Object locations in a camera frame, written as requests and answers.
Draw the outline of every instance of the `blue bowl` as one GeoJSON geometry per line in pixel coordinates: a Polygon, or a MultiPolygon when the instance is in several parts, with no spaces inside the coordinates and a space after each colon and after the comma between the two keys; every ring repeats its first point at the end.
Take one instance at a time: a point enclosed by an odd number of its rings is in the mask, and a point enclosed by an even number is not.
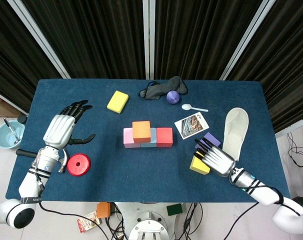
{"type": "Polygon", "coordinates": [[[1,149],[11,149],[11,148],[18,147],[22,141],[25,126],[16,120],[10,120],[9,124],[11,125],[11,128],[16,133],[16,135],[20,138],[20,141],[17,142],[16,144],[14,144],[14,142],[16,141],[16,137],[11,132],[10,128],[5,123],[3,123],[0,126],[0,148],[1,149]]]}

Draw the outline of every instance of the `red weight plate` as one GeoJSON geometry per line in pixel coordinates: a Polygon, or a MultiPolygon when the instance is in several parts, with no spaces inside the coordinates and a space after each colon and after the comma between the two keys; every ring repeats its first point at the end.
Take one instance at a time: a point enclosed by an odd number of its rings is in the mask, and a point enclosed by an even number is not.
{"type": "Polygon", "coordinates": [[[67,163],[68,172],[76,177],[86,174],[91,167],[90,158],[83,153],[77,153],[70,157],[67,163]]]}

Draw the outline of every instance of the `plastic spoon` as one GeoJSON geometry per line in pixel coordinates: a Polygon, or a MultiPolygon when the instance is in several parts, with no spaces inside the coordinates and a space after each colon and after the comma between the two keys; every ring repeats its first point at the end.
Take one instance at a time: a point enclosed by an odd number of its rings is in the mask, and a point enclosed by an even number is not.
{"type": "Polygon", "coordinates": [[[208,109],[192,107],[190,104],[183,104],[183,105],[181,105],[181,108],[184,110],[194,109],[194,110],[198,110],[198,111],[208,112],[208,109]]]}
{"type": "Polygon", "coordinates": [[[11,127],[10,123],[7,121],[7,119],[3,117],[3,120],[4,120],[5,124],[7,125],[7,127],[9,127],[10,131],[12,132],[12,134],[13,134],[13,135],[15,136],[15,138],[16,138],[16,141],[13,143],[13,144],[15,145],[15,144],[18,143],[21,139],[16,135],[16,133],[15,133],[14,130],[12,129],[12,127],[11,127]]]}

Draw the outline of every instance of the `light blue block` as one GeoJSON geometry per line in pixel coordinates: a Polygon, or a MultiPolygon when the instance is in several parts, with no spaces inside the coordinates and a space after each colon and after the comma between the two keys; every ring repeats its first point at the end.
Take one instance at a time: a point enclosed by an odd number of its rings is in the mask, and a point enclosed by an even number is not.
{"type": "Polygon", "coordinates": [[[157,135],[156,135],[156,128],[150,128],[150,142],[141,143],[140,147],[142,148],[155,148],[157,144],[157,135]]]}

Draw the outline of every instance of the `blue table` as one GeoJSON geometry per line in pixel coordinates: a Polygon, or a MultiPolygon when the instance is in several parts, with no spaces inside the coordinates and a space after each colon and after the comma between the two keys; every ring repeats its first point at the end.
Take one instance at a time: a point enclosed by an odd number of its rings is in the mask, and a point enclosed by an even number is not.
{"type": "MultiPolygon", "coordinates": [[[[239,168],[246,168],[263,183],[289,196],[274,130],[263,90],[254,81],[186,80],[188,94],[171,105],[163,96],[146,100],[138,92],[145,80],[128,79],[44,79],[40,80],[31,105],[21,149],[37,152],[55,114],[72,102],[87,99],[93,105],[84,113],[73,138],[96,137],[86,145],[68,146],[70,155],[85,153],[91,159],[86,175],[68,172],[51,174],[42,194],[46,201],[87,202],[253,202],[243,191],[232,187],[227,178],[211,172],[201,175],[189,169],[195,151],[194,138],[206,132],[224,140],[225,118],[230,109],[243,108],[249,127],[242,145],[239,168]],[[115,90],[129,94],[121,114],[106,108],[115,90]],[[209,109],[203,113],[209,129],[183,140],[174,122],[196,111],[181,109],[183,103],[209,109]],[[124,148],[123,128],[133,121],[149,120],[151,127],[172,127],[172,148],[124,148]]],[[[31,162],[18,156],[6,198],[20,198],[18,188],[31,162]]]]}

